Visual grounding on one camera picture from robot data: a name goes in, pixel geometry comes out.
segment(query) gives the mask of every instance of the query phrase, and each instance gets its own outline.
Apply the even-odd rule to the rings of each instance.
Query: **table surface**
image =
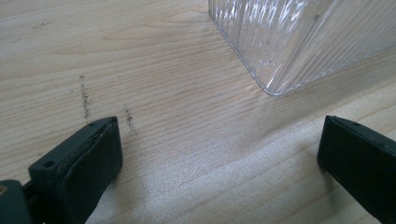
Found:
[[[264,93],[206,0],[0,1],[0,179],[117,116],[124,164],[88,223],[376,223],[316,156],[326,115],[396,139],[396,49]]]

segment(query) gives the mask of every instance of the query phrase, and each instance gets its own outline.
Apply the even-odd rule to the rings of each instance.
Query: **wooden table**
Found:
[[[118,116],[88,223],[376,223],[316,156],[325,115],[396,139],[396,49],[271,97],[206,0],[0,2],[0,179]]]

